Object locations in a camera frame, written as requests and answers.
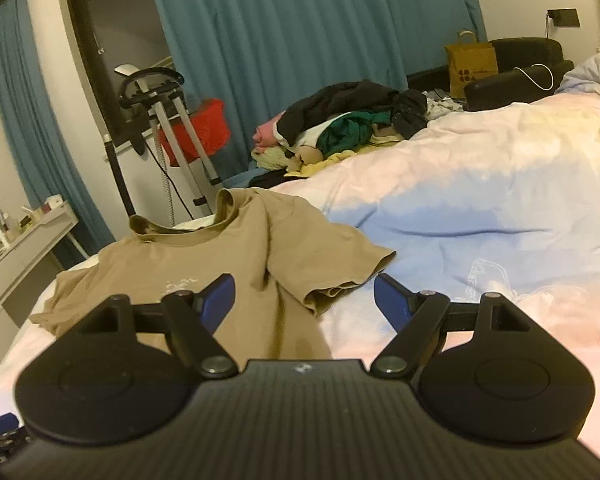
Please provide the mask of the blue curtain right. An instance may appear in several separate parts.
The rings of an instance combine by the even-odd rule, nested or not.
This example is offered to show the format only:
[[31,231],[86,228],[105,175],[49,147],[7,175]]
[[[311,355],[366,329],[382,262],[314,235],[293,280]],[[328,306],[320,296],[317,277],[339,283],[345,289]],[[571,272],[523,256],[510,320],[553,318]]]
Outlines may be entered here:
[[222,177],[245,171],[258,125],[337,82],[403,89],[445,63],[465,29],[486,36],[479,0],[154,0],[190,100],[224,104]]

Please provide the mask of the white vanity desk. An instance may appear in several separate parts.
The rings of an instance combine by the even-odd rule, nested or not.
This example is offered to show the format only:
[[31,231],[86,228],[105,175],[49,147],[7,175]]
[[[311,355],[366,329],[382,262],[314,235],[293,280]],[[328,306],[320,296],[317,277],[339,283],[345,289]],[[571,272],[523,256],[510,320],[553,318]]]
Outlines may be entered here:
[[20,235],[0,257],[0,363],[38,297],[62,270],[52,250],[78,219],[68,203],[43,214],[40,221]]

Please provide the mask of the black wall socket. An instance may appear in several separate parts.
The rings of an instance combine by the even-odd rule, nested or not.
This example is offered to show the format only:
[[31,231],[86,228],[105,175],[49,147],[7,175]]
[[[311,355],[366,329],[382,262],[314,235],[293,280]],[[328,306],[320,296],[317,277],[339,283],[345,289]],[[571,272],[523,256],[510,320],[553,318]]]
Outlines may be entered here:
[[580,18],[576,8],[568,9],[550,9],[546,12],[546,16],[556,28],[579,28]]

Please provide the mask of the red cloth on stand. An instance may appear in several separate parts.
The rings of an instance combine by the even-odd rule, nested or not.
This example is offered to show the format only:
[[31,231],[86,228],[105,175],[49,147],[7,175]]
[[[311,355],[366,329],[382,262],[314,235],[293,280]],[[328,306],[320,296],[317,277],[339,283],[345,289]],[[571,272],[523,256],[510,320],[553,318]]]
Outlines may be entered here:
[[[230,127],[224,117],[224,103],[221,100],[204,100],[198,110],[189,118],[208,156],[217,153],[230,140]],[[198,152],[193,140],[188,136],[181,119],[179,117],[173,119],[171,126],[186,160],[193,162],[198,159]]]

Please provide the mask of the blue curtain left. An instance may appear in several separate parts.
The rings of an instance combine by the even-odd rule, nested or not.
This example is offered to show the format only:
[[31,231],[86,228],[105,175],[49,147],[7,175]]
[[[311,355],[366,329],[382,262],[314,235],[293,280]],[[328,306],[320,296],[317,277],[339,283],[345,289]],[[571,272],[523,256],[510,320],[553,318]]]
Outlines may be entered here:
[[35,47],[27,0],[0,0],[0,116],[28,203],[61,196],[90,255],[114,241],[60,132]]

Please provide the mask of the blue curtain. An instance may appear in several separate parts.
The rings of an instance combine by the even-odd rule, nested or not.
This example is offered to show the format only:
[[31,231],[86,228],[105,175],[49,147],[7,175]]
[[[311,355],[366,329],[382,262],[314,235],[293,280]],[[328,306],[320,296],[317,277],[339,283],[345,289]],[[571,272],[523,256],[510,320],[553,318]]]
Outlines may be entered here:
[[486,36],[479,0],[154,0],[190,100],[224,104],[222,177],[245,171],[258,125],[337,82],[403,89],[445,63],[465,29]]
[[28,203],[61,196],[90,255],[114,241],[60,132],[35,47],[27,0],[0,0],[0,116]]

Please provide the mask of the pastel bed duvet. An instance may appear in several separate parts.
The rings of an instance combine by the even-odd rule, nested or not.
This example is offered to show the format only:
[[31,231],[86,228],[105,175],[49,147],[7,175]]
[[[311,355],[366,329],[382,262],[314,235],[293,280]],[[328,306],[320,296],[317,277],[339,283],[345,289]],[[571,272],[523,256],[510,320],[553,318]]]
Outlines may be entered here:
[[[0,479],[600,479],[600,98],[453,113],[275,193],[394,250],[317,318],[330,356],[250,359],[206,380],[143,437],[70,445],[21,419],[0,437]],[[499,292],[591,373],[580,434],[490,443],[435,420],[412,386],[370,366],[396,331],[376,307],[387,273],[412,292],[475,304]]]

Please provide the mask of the garment steamer stand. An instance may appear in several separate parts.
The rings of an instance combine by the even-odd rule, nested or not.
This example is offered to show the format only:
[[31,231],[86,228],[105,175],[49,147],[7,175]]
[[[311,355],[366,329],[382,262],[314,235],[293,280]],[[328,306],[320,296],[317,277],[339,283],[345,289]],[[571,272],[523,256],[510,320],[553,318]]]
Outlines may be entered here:
[[148,151],[162,172],[168,205],[178,198],[190,218],[212,214],[222,180],[184,103],[184,76],[169,67],[140,70],[133,64],[121,64],[114,72],[123,77],[118,91],[121,108],[148,120],[154,144],[138,136],[134,145],[139,153]]

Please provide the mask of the black sofa chair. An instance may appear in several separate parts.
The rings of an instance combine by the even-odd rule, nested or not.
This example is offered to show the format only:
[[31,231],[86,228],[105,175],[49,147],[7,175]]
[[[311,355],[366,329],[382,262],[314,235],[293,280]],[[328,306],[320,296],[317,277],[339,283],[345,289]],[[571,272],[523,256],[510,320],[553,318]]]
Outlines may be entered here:
[[[460,99],[466,110],[494,110],[512,103],[532,103],[555,93],[565,73],[573,69],[562,45],[540,37],[488,41],[495,49],[498,74],[471,82]],[[448,64],[406,77],[416,90],[450,92]]]

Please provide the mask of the tan t-shirt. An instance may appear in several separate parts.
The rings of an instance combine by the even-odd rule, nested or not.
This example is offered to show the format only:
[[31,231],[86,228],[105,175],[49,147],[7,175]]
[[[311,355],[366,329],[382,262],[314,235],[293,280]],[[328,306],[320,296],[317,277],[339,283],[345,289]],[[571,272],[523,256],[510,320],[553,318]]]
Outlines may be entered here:
[[235,303],[215,338],[239,365],[327,359],[318,316],[396,255],[353,226],[328,221],[302,197],[258,188],[219,192],[212,224],[195,231],[140,216],[130,229],[94,266],[59,274],[32,323],[60,336],[111,295],[151,304],[181,289],[201,292],[228,273]]

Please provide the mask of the brown paper bag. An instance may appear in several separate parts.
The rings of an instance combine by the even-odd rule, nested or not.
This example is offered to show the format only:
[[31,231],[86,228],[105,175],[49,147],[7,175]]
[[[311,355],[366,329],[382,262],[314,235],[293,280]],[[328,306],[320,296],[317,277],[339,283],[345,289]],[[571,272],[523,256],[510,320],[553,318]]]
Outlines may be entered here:
[[498,74],[498,60],[490,42],[480,42],[469,29],[457,33],[454,44],[445,47],[450,76],[450,95],[464,99],[465,87],[471,82]]

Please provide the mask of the pastel pillow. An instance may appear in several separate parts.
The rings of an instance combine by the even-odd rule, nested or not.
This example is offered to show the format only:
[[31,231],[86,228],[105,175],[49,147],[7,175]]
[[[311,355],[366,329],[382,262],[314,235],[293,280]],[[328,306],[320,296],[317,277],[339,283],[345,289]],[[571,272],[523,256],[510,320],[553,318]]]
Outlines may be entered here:
[[600,96],[600,47],[590,58],[565,73],[556,90],[556,94],[558,93],[586,93]]

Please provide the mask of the cosmetic bottles on desk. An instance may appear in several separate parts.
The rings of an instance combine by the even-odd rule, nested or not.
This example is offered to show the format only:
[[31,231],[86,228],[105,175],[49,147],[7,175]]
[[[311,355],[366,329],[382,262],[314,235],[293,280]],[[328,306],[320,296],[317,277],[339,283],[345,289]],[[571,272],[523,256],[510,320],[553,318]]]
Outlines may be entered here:
[[33,229],[38,224],[55,220],[59,216],[60,212],[58,211],[47,211],[46,214],[41,214],[39,211],[27,210],[24,216],[16,220],[6,212],[0,212],[0,255],[25,232]]

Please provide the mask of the pile of mixed clothes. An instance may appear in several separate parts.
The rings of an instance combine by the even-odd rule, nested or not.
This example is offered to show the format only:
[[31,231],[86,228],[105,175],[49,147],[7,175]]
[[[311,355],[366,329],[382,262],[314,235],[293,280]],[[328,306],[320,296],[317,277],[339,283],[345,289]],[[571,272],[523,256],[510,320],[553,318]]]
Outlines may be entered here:
[[307,179],[343,159],[410,140],[428,122],[462,109],[440,89],[400,91],[368,79],[332,84],[257,126],[258,173],[248,184],[274,188]]

